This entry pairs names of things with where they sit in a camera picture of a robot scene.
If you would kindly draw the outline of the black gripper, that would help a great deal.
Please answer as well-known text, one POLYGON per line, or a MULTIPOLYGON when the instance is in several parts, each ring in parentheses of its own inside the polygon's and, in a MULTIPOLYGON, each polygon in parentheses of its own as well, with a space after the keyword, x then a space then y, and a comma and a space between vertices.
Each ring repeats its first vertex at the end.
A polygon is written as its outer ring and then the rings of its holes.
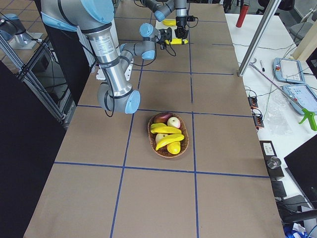
MULTIPOLYGON (((181 28, 176 28, 174 32, 175 37, 177 39, 181 39, 181 28)), ((163 30, 163 40, 166 43, 170 43, 172 41, 172 29, 170 27, 163 30)))
POLYGON ((189 30, 186 28, 187 26, 187 16, 176 16, 176 30, 181 30, 181 38, 187 39, 189 30))

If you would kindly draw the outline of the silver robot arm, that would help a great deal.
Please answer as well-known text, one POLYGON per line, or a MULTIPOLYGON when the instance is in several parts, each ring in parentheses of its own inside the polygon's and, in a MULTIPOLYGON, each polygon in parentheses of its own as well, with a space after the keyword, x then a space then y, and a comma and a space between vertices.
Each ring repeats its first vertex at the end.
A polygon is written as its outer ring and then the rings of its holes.
POLYGON ((117 50, 111 35, 114 7, 110 0, 43 0, 43 22, 50 27, 75 32, 80 29, 88 38, 106 81, 97 98, 105 111, 133 114, 141 96, 128 82, 125 72, 135 56, 144 60, 156 57, 156 44, 172 40, 172 29, 156 29, 149 23, 140 26, 142 42, 122 44, 117 50))
POLYGON ((140 3, 149 8, 155 15, 156 20, 162 22, 172 12, 175 11, 175 20, 177 28, 175 36, 178 39, 186 39, 189 30, 187 26, 187 1, 186 0, 168 0, 164 5, 156 0, 141 0, 140 3))

